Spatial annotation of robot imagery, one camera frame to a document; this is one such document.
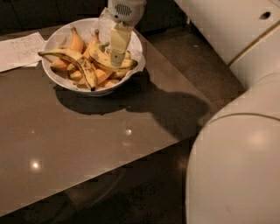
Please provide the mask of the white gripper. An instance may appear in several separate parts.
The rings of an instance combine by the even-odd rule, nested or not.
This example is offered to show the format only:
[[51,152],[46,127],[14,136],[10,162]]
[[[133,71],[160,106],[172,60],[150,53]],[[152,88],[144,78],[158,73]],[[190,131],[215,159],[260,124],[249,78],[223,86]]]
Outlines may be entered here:
[[108,13],[116,24],[110,31],[110,61],[120,67],[135,26],[142,18],[146,0],[108,0]]

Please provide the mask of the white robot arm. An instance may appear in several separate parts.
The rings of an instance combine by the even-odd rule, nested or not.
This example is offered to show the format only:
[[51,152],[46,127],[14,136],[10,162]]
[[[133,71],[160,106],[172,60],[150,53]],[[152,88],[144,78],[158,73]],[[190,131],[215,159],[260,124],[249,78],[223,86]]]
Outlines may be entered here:
[[174,0],[245,91],[186,170],[186,224],[280,224],[280,0]]

